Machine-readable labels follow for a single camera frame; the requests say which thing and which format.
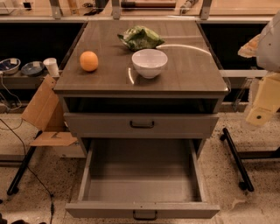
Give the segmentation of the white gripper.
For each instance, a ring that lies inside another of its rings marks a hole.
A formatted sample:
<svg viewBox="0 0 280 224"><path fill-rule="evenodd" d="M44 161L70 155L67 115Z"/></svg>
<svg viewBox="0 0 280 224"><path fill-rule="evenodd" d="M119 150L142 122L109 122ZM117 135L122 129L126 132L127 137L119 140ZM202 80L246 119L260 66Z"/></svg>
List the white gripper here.
<svg viewBox="0 0 280 224"><path fill-rule="evenodd" d="M252 106L245 121L263 126L280 109L280 73L267 73L258 82Z"/></svg>

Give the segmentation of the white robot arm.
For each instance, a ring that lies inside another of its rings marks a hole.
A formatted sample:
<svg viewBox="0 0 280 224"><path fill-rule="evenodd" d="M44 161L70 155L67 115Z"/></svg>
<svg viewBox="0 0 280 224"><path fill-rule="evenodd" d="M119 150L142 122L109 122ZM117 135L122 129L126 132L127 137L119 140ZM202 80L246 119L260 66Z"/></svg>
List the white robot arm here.
<svg viewBox="0 0 280 224"><path fill-rule="evenodd" d="M247 124L261 127L280 109L280 11L238 54L244 58L256 57L257 65L267 71L258 82L245 118Z"/></svg>

